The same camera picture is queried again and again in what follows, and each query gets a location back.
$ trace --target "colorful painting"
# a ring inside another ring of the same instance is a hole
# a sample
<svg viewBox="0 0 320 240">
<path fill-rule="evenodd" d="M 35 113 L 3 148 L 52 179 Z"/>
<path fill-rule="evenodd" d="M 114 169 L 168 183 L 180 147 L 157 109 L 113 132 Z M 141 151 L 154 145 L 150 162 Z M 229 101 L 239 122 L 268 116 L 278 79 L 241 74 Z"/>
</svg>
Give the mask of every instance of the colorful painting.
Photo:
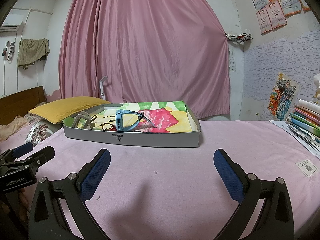
<svg viewBox="0 0 320 240">
<path fill-rule="evenodd" d="M 297 82 L 283 73 L 278 74 L 275 87 L 272 90 L 268 109 L 278 120 L 283 121 L 292 106 L 299 90 Z"/>
<path fill-rule="evenodd" d="M 149 122 L 141 120 L 135 130 L 141 132 L 191 132 L 192 128 L 188 119 L 186 104 L 183 101 L 177 102 L 147 102 L 147 103 L 126 103 L 118 109 L 132 110 L 138 113 L 144 112 L 145 117 L 151 120 L 157 128 L 150 125 Z M 94 130 L 102 130 L 102 124 L 116 124 L 115 116 L 118 109 L 106 109 L 96 114 L 94 120 Z M 134 124 L 138 119 L 135 114 L 125 114 L 123 116 L 123 125 L 128 127 Z"/>
</svg>

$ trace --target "electrical cable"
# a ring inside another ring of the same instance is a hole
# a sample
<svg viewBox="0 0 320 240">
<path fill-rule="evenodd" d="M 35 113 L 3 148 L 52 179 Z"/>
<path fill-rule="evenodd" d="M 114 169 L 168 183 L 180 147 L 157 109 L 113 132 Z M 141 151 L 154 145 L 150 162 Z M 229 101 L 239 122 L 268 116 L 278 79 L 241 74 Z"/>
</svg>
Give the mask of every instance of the electrical cable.
<svg viewBox="0 0 320 240">
<path fill-rule="evenodd" d="M 38 87 L 38 61 L 37 62 L 37 87 Z"/>
<path fill-rule="evenodd" d="M 5 85 L 4 85 L 4 74 L 5 74 L 5 59 L 4 59 L 4 65 L 3 65 L 3 95 L 1 97 L 6 97 L 7 95 L 5 94 Z"/>
<path fill-rule="evenodd" d="M 38 9 L 33 9 L 33 8 L 12 8 L 13 10 L 30 10 L 30 11 L 35 11 L 35 12 L 42 12 L 42 13 L 46 13 L 46 14 L 50 14 L 52 15 L 52 12 L 46 12 L 46 11 L 42 11 L 42 10 L 38 10 Z"/>
<path fill-rule="evenodd" d="M 28 18 L 29 18 L 30 12 L 31 12 L 31 8 L 29 8 L 28 15 L 27 15 L 27 18 L 26 18 L 26 22 L 25 22 L 24 25 L 23 25 L 20 42 L 22 41 L 22 36 L 23 36 L 24 27 L 27 25 L 27 20 L 28 20 Z M 18 87 L 18 69 L 19 69 L 19 68 L 18 68 L 18 66 L 17 66 L 17 93 L 19 92 L 19 87 Z"/>
</svg>

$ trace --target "hand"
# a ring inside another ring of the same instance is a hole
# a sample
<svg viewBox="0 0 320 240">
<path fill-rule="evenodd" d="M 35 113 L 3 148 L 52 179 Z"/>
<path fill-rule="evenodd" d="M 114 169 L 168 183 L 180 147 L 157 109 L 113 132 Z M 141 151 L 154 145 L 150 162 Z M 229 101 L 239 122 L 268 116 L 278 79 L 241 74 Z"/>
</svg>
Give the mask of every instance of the hand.
<svg viewBox="0 0 320 240">
<path fill-rule="evenodd" d="M 18 195 L 19 195 L 19 202 L 20 202 L 20 208 L 19 208 L 19 216 L 20 219 L 24 222 L 28 222 L 28 216 L 27 216 L 27 208 L 29 206 L 28 200 L 24 195 L 24 192 L 26 190 L 24 188 L 19 189 L 18 191 Z M 2 207 L 2 209 L 4 210 L 5 214 L 9 214 L 10 213 L 10 208 L 3 203 L 2 201 L 0 201 L 0 207 Z"/>
</svg>

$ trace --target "floral pillow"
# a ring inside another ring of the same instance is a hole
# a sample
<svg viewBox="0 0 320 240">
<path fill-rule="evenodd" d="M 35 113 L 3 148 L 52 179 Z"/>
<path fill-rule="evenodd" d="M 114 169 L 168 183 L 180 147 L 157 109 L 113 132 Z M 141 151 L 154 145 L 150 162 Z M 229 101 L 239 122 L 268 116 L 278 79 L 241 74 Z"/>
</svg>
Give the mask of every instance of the floral pillow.
<svg viewBox="0 0 320 240">
<path fill-rule="evenodd" d="M 44 141 L 62 128 L 62 124 L 53 124 L 46 120 L 36 122 L 30 129 L 24 143 L 31 142 L 33 146 Z"/>
<path fill-rule="evenodd" d="M 47 103 L 46 102 L 41 102 L 41 103 L 37 104 L 35 106 L 35 108 L 38 107 L 38 106 L 45 105 L 45 104 L 47 104 Z M 24 117 L 28 119 L 29 124 L 31 124 L 33 121 L 40 121 L 42 119 L 40 116 L 38 116 L 36 114 L 30 114 L 30 113 L 27 113 Z"/>
</svg>

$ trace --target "wooden headboard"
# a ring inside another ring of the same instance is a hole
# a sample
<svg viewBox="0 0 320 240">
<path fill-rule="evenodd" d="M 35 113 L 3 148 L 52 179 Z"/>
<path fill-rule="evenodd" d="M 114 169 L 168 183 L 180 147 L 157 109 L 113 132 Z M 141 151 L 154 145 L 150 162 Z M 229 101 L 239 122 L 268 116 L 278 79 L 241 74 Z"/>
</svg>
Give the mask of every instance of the wooden headboard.
<svg viewBox="0 0 320 240">
<path fill-rule="evenodd" d="M 17 115 L 24 117 L 37 104 L 45 101 L 43 86 L 0 98 L 0 125 L 9 124 Z"/>
</svg>

